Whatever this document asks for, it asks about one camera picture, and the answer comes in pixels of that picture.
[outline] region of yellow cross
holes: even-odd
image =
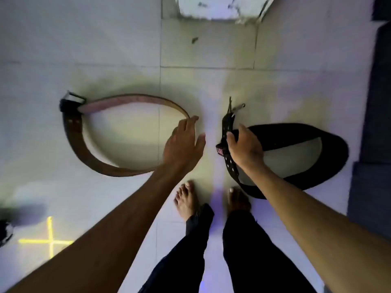
[[[54,257],[53,246],[54,245],[64,245],[68,246],[73,243],[73,241],[57,241],[53,239],[53,224],[52,217],[47,217],[46,225],[48,229],[48,239],[20,239],[20,244],[49,244],[49,257],[52,259]]]

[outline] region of belt strap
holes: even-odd
[[[238,130],[233,130],[235,113],[238,108],[231,109],[222,119],[222,139],[216,145],[217,152],[224,156],[227,170],[230,176],[240,185],[240,187],[252,197],[266,199],[263,193],[256,186],[245,185],[239,181],[239,172],[236,163],[233,161],[227,144],[227,131],[231,131],[236,141],[238,140]],[[249,129],[257,136],[264,151],[279,149],[315,138],[320,138],[322,151],[318,160],[308,170],[284,178],[285,181],[295,185],[301,190],[315,187],[331,177],[335,176],[345,165],[349,157],[348,144],[339,136],[325,132],[316,127],[301,123],[276,123],[266,125],[254,125]]]
[[[121,94],[86,103],[85,98],[75,93],[68,92],[60,101],[60,111],[63,113],[64,130],[72,150],[86,166],[106,176],[131,177],[155,170],[155,167],[134,170],[112,166],[97,159],[86,146],[82,133],[82,116],[128,103],[153,103],[164,105],[178,110],[186,118],[189,118],[188,113],[173,101],[146,94]]]

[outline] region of foot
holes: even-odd
[[[243,193],[242,190],[238,188],[230,188],[230,192],[228,194],[228,215],[232,211],[242,210],[242,211],[250,211],[251,203],[248,200],[247,195]]]
[[[174,204],[185,222],[196,213],[199,203],[193,181],[187,181],[179,187],[174,198]]]

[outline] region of black pants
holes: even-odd
[[[186,236],[154,268],[139,293],[196,293],[214,213],[207,204],[186,222]],[[223,235],[224,259],[235,293],[315,292],[293,262],[270,241],[250,212],[233,211]]]

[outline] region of chipped paint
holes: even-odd
[[[262,20],[274,0],[176,0],[183,17],[192,19]]]

